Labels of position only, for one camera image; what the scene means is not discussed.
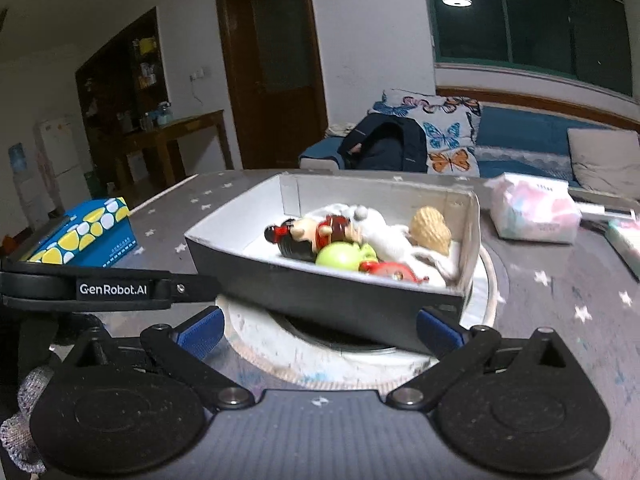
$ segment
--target dark jacket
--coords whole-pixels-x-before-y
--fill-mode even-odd
[[[360,153],[349,153],[361,144]],[[354,170],[427,171],[424,130],[412,119],[372,113],[344,138],[338,153]]]

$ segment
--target wooden table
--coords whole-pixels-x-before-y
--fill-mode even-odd
[[[154,149],[158,151],[158,157],[162,163],[162,172],[164,173],[164,179],[166,186],[173,186],[176,179],[176,172],[174,171],[174,165],[172,164],[171,154],[169,152],[168,143],[172,140],[180,139],[189,134],[199,132],[205,128],[215,126],[218,130],[218,138],[220,139],[220,148],[222,149],[222,156],[225,160],[225,169],[232,170],[234,168],[233,161],[231,159],[231,152],[229,151],[229,143],[226,138],[225,121],[223,117],[223,111],[217,110],[215,112],[209,112],[199,116],[191,116],[183,119],[173,121],[166,126],[160,126],[155,130],[148,132],[139,132],[125,136],[123,139],[123,151],[121,162],[128,168],[127,155],[130,153],[140,152],[141,150]],[[126,171],[124,180],[131,180],[130,171]]]

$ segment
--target green window frame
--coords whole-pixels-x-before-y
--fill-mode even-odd
[[[544,74],[544,75],[551,75],[551,76],[559,76],[561,78],[565,78],[565,79],[569,79],[569,80],[576,80],[576,81],[582,81],[588,84],[593,84],[594,86],[599,86],[601,88],[605,88],[614,92],[618,92],[627,96],[632,96],[633,95],[633,89],[632,89],[632,80],[631,80],[631,59],[630,59],[630,46],[629,46],[629,40],[628,40],[628,30],[626,30],[626,16],[625,16],[625,25],[624,25],[624,35],[625,35],[625,39],[626,39],[626,45],[629,46],[628,48],[628,52],[624,52],[624,48],[622,49],[622,57],[623,57],[623,62],[622,63],[626,63],[625,60],[625,56],[626,58],[628,58],[628,65],[626,65],[621,73],[624,72],[628,72],[628,78],[626,78],[625,80],[621,80],[619,83],[616,83],[616,88],[612,88],[613,84],[599,84],[597,82],[592,80],[588,80],[588,78],[580,78],[580,73],[576,70],[576,52],[577,52],[577,47],[575,44],[575,34],[574,34],[574,20],[571,20],[571,16],[572,16],[572,12],[574,12],[573,6],[570,3],[570,6],[568,8],[568,12],[569,12],[569,28],[571,30],[571,38],[570,38],[570,49],[571,49],[571,56],[572,56],[572,71],[571,72],[564,72],[564,71],[558,71],[558,70],[552,70],[543,66],[536,66],[536,65],[532,65],[532,64],[522,64],[522,63],[517,63],[514,62],[514,54],[513,54],[513,34],[512,34],[512,30],[511,30],[511,19],[512,17],[510,17],[509,14],[509,9],[508,9],[508,2],[507,0],[500,0],[501,1],[501,7],[502,7],[502,18],[504,20],[504,31],[505,31],[505,35],[506,35],[506,49],[507,49],[507,59],[506,60],[496,60],[496,59],[481,59],[481,58],[477,58],[477,57],[447,57],[447,56],[443,56],[442,55],[442,51],[441,51],[441,38],[440,38],[440,29],[438,27],[438,16],[437,16],[437,12],[436,12],[436,0],[427,0],[428,1],[428,9],[429,9],[429,17],[430,17],[430,23],[431,23],[431,33],[433,35],[433,43],[434,43],[434,52],[435,52],[435,59],[436,62],[444,62],[444,63],[452,63],[452,64],[472,64],[472,65],[479,65],[479,66],[491,66],[491,67],[497,67],[497,68],[508,68],[508,69],[516,69],[516,70],[524,70],[527,72],[533,72],[533,73],[539,73],[539,74]],[[622,3],[620,3],[620,5],[622,6],[623,9],[623,13],[625,12],[624,9],[624,5]]]

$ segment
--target blue tissue box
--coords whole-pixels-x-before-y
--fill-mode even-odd
[[[66,213],[69,222],[25,260],[80,267],[111,267],[136,244],[123,198],[89,200]]]

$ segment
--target table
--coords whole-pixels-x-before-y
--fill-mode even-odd
[[[225,121],[222,110],[209,112],[199,116],[178,119],[166,126],[160,126],[155,130],[125,136],[122,141],[122,155],[124,156],[122,163],[128,165],[126,156],[129,155],[129,153],[136,153],[149,148],[158,150],[158,157],[162,164],[162,172],[164,173],[166,185],[167,187],[173,186],[176,183],[177,178],[174,166],[172,165],[168,143],[172,140],[177,140],[189,134],[199,132],[205,128],[210,128],[211,126],[215,126],[218,130],[218,138],[220,139],[220,148],[222,149],[225,168],[231,170],[233,169],[234,164],[231,159],[231,151],[229,150],[229,143],[226,138]]]
[[[221,171],[181,182],[133,211],[131,224],[140,247],[118,266],[196,272],[183,233],[210,211],[277,173]],[[607,480],[640,480],[640,286],[604,237],[580,229],[572,246],[501,240],[487,211],[490,190],[479,179],[362,171],[340,174],[400,178],[476,192],[482,209],[482,243],[494,259],[501,296],[495,327],[506,337],[526,338],[539,326],[558,331],[611,416],[611,436],[596,471]],[[109,314],[108,323],[117,335],[133,336],[155,322],[180,323],[202,307],[177,305],[164,312]],[[241,370],[239,382],[254,386],[254,391],[256,387],[291,387],[244,366],[224,340],[207,362],[222,373],[234,375]]]

